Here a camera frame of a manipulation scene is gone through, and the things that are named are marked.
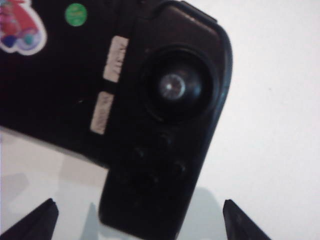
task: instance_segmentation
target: cartoon sticker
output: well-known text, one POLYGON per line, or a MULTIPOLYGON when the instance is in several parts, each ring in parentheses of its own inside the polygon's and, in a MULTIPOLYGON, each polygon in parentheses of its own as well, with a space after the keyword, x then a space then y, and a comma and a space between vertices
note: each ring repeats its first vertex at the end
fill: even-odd
POLYGON ((31 0, 0 0, 0 48, 33 55, 46 44, 45 27, 31 0))

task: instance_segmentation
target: green circular sticker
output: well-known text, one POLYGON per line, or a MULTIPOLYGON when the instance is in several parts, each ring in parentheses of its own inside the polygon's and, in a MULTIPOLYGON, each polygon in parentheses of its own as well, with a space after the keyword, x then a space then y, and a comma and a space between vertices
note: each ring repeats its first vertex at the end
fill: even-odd
POLYGON ((87 9, 80 3, 72 3, 65 10, 65 20, 74 27, 83 25, 87 20, 87 9))

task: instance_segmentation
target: white background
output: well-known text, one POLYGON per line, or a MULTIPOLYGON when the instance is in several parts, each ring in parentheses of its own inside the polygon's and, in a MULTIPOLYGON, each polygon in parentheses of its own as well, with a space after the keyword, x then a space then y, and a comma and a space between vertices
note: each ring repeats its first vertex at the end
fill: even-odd
MULTIPOLYGON (((320 1, 189 2, 229 34, 234 71, 179 239, 225 240, 233 199, 274 240, 319 240, 320 1)), ((131 239, 97 222, 107 170, 1 134, 2 231, 52 197, 54 240, 131 239)))

